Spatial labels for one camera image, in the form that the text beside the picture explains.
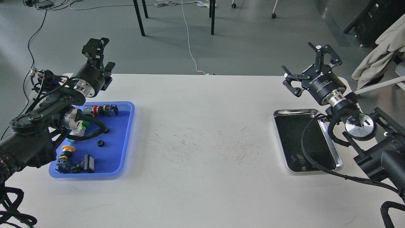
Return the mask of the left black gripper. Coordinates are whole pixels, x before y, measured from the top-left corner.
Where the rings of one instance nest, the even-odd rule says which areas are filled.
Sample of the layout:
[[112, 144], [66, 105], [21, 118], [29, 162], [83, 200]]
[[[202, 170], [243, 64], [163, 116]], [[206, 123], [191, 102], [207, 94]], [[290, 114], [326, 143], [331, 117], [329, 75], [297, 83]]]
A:
[[112, 82], [112, 70], [116, 63], [108, 62], [105, 67], [103, 65], [103, 51], [108, 42], [109, 39], [104, 37], [90, 38], [82, 48], [82, 54], [87, 57], [88, 63], [80, 66], [70, 79], [74, 89], [82, 92], [85, 97], [95, 97], [101, 90], [106, 91]]

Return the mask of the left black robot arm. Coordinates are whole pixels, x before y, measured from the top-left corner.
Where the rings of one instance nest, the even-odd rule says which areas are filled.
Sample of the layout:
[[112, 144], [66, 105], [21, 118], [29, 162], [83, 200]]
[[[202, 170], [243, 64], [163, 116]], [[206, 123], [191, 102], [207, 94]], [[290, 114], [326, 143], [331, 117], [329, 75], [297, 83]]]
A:
[[83, 46], [87, 62], [71, 77], [55, 75], [49, 70], [38, 71], [38, 96], [28, 110], [10, 121], [12, 133], [1, 140], [1, 224], [11, 217], [32, 228], [37, 219], [20, 213], [24, 192], [6, 187], [5, 182], [25, 167], [41, 167], [56, 160], [56, 149], [68, 138], [84, 141], [107, 131], [99, 120], [75, 108], [105, 91], [112, 82], [114, 62], [103, 65], [103, 51], [108, 38], [91, 38]]

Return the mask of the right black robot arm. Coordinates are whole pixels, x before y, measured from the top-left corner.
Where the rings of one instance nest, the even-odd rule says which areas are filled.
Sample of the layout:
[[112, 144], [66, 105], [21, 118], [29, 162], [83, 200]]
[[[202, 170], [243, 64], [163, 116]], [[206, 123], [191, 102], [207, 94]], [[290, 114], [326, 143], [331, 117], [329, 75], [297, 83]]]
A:
[[[301, 74], [285, 66], [283, 85], [300, 97], [304, 91], [325, 113], [315, 109], [277, 110], [273, 114], [285, 164], [291, 172], [324, 172], [395, 192], [404, 200], [404, 128], [380, 108], [370, 114], [358, 107], [357, 95], [333, 73], [341, 58], [330, 45], [315, 46], [315, 62]], [[366, 178], [337, 172], [336, 144], [356, 151], [354, 161]]]

